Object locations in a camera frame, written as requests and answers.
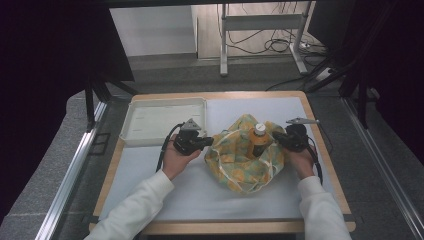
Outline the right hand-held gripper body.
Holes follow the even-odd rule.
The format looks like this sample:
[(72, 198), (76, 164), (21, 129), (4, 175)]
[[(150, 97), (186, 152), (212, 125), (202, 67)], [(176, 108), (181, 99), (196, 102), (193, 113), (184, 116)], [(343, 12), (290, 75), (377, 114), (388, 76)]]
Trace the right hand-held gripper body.
[(318, 124), (319, 120), (294, 118), (287, 121), (286, 140), (284, 146), (294, 152), (301, 152), (309, 146), (306, 124)]

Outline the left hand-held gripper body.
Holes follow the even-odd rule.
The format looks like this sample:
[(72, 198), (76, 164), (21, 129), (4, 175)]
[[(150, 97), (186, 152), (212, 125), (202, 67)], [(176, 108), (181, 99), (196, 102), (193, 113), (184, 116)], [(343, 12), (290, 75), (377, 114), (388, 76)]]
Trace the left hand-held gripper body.
[(175, 149), (182, 155), (189, 156), (197, 150), (202, 150), (202, 139), (199, 137), (201, 127), (190, 118), (181, 127), (174, 139)]

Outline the green yellow floral fabric bag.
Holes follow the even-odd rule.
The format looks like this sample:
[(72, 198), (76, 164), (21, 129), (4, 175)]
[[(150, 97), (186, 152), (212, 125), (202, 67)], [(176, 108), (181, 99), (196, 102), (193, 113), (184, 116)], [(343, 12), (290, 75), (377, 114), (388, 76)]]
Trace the green yellow floral fabric bag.
[(285, 166), (283, 148), (272, 137), (273, 132), (285, 130), (270, 121), (264, 123), (270, 143), (258, 157), (248, 157), (249, 133), (257, 124), (252, 115), (243, 114), (228, 129), (213, 136), (214, 142), (204, 157), (218, 182), (240, 194), (259, 191)]

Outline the person's left hand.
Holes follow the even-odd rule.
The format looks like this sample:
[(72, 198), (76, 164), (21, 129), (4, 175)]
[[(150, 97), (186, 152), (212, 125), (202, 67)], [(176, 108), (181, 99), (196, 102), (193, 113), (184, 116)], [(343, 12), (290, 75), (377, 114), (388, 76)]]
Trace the person's left hand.
[(173, 145), (175, 138), (176, 134), (173, 134), (165, 148), (163, 157), (162, 171), (169, 180), (176, 178), (192, 160), (201, 154), (200, 150), (196, 150), (191, 155), (182, 155)]

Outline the person's right hand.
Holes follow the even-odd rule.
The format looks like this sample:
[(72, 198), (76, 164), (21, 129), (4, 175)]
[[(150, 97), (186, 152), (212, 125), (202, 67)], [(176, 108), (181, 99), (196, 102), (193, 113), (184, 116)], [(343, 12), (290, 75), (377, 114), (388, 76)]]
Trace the person's right hand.
[(295, 169), (300, 180), (315, 175), (313, 171), (313, 157), (307, 149), (302, 152), (293, 152), (285, 149), (284, 152), (288, 156), (288, 160)]

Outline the white plastic tray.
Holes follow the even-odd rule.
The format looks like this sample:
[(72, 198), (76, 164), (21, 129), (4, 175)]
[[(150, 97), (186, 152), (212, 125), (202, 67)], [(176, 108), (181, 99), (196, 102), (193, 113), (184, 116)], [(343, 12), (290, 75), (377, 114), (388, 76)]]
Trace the white plastic tray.
[(129, 103), (120, 138), (129, 146), (159, 146), (175, 125), (189, 119), (205, 137), (206, 107), (201, 97), (134, 100)]

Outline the white table mat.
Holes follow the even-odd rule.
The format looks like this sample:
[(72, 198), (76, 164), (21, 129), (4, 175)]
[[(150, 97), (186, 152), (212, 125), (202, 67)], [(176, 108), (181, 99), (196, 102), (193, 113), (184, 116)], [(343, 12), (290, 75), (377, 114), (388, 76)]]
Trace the white table mat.
[[(306, 116), (306, 105), (299, 97), (205, 99), (206, 135), (230, 127), (238, 117), (251, 114), (257, 120), (274, 122), (282, 127), (287, 121)], [(141, 181), (154, 175), (161, 145), (135, 147), (124, 142), (122, 155), (99, 218), (123, 201)], [(298, 177), (284, 167), (259, 191), (240, 194), (219, 183), (212, 176), (204, 157), (199, 156), (173, 181), (175, 189), (164, 199), (157, 221), (230, 221), (299, 219), (301, 196)]]

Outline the white power strip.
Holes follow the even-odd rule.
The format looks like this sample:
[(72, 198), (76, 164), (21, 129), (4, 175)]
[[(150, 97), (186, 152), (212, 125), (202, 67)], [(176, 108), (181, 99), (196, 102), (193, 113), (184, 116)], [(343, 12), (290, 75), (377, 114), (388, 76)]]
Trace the white power strip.
[(333, 68), (325, 68), (324, 70), (322, 70), (317, 76), (316, 76), (316, 80), (317, 81), (322, 81), (324, 79), (326, 79), (327, 77), (329, 77), (332, 73), (334, 72)]

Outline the black metal stand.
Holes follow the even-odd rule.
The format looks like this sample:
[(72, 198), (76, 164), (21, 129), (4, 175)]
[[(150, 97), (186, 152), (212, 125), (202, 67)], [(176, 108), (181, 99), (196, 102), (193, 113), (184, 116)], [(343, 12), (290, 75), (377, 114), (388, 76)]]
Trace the black metal stand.
[(108, 102), (112, 95), (107, 87), (107, 83), (118, 87), (130, 95), (138, 95), (139, 92), (134, 88), (118, 81), (117, 79), (112, 78), (111, 76), (105, 73), (99, 73), (95, 75), (90, 75), (85, 81), (85, 100), (86, 100), (86, 114), (87, 114), (87, 127), (86, 132), (90, 132), (94, 129), (95, 126), (95, 110), (94, 110), (94, 97), (96, 95), (98, 100), (102, 103)]
[(307, 93), (343, 79), (338, 93), (351, 97), (357, 93), (357, 118), (367, 128), (369, 56), (381, 30), (378, 3), (367, 0), (317, 0), (308, 31), (327, 49), (336, 71), (307, 88)]

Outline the white board panel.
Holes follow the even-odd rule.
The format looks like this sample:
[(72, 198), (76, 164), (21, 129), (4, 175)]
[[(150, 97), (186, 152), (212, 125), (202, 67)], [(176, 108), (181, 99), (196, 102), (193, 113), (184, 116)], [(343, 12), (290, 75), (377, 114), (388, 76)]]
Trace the white board panel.
[(127, 56), (196, 52), (192, 8), (113, 8), (110, 13)]

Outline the aluminium rail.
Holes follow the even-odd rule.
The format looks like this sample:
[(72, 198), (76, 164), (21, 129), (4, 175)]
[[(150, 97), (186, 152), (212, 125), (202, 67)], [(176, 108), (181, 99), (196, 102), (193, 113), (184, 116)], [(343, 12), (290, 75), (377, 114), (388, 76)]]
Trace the aluminium rail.
[(55, 196), (51, 201), (48, 211), (44, 214), (43, 222), (34, 240), (51, 240), (53, 238), (107, 107), (107, 103), (99, 102), (91, 116), (93, 122), (85, 122), (83, 124), (83, 131), (77, 141), (78, 145), (66, 169), (63, 170), (60, 185), (56, 188)]
[(359, 121), (354, 104), (346, 98), (342, 98), (341, 102), (415, 239), (424, 240), (424, 221), (415, 205), (395, 177), (370, 131)]

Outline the white metal desk frame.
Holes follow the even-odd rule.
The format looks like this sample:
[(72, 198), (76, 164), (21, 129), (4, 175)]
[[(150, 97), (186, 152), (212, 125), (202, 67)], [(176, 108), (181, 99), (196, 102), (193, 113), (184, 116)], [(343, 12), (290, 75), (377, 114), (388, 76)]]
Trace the white metal desk frame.
[(228, 75), (227, 32), (250, 30), (296, 30), (296, 37), (289, 49), (301, 75), (307, 68), (300, 56), (300, 42), (308, 20), (312, 2), (308, 1), (301, 14), (232, 16), (227, 14), (227, 4), (221, 5), (220, 75)]

